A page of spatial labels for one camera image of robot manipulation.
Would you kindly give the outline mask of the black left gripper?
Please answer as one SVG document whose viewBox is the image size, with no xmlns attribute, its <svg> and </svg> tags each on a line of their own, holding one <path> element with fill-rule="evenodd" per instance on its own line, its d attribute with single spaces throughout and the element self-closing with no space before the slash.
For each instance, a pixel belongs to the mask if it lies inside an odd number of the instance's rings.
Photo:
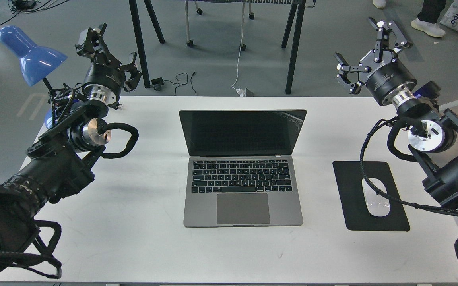
<svg viewBox="0 0 458 286">
<path fill-rule="evenodd" d="M 137 52 L 129 54 L 130 62 L 123 65 L 119 60 L 112 58 L 109 48 L 104 42 L 103 34 L 107 24 L 97 28 L 87 28 L 80 33 L 78 44 L 75 45 L 76 54 L 91 60 L 91 66 L 82 85 L 82 92 L 89 96 L 104 90 L 107 100 L 118 100 L 122 89 L 125 92 L 134 91 L 140 82 L 142 72 L 138 70 Z"/>
</svg>

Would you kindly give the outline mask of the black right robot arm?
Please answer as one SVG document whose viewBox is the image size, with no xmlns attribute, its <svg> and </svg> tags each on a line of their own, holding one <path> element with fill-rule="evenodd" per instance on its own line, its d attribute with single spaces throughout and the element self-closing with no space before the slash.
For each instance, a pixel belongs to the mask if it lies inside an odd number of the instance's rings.
<svg viewBox="0 0 458 286">
<path fill-rule="evenodd" d="M 430 81 L 415 89 L 417 79 L 399 60 L 398 54 L 412 41 L 392 20 L 369 17 L 377 37 L 374 47 L 356 65 L 336 53 L 337 82 L 352 95 L 367 89 L 380 106 L 392 106 L 396 116 L 378 120 L 364 140 L 359 156 L 363 185 L 375 195 L 416 209 L 458 217 L 458 114 L 438 103 L 440 87 Z M 438 206 L 403 201 L 384 192 L 364 169 L 364 154 L 373 135 L 390 127 L 387 148 L 403 161 L 418 163 L 425 172 L 424 190 Z"/>
</svg>

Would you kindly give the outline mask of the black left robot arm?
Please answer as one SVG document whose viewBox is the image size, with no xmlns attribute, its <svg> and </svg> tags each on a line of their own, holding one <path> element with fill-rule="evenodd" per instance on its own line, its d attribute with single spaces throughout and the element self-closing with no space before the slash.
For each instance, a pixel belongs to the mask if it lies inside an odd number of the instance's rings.
<svg viewBox="0 0 458 286">
<path fill-rule="evenodd" d="M 122 90 L 136 89 L 142 76 L 135 52 L 128 64 L 109 52 L 106 27 L 80 34 L 75 48 L 91 67 L 82 86 L 61 89 L 53 89 L 46 76 L 66 60 L 65 54 L 37 45 L 14 25 L 0 29 L 0 42 L 20 59 L 24 80 L 30 86 L 43 81 L 52 105 L 49 128 L 27 149 L 30 163 L 0 184 L 0 272 L 7 267 L 33 271 L 34 265 L 48 262 L 56 274 L 46 277 L 60 278 L 61 262 L 53 252 L 61 226 L 35 215 L 46 203 L 78 194 L 93 182 L 91 168 L 99 158 L 124 157 L 138 141 L 133 126 L 104 121 L 109 108 L 118 108 Z"/>
</svg>

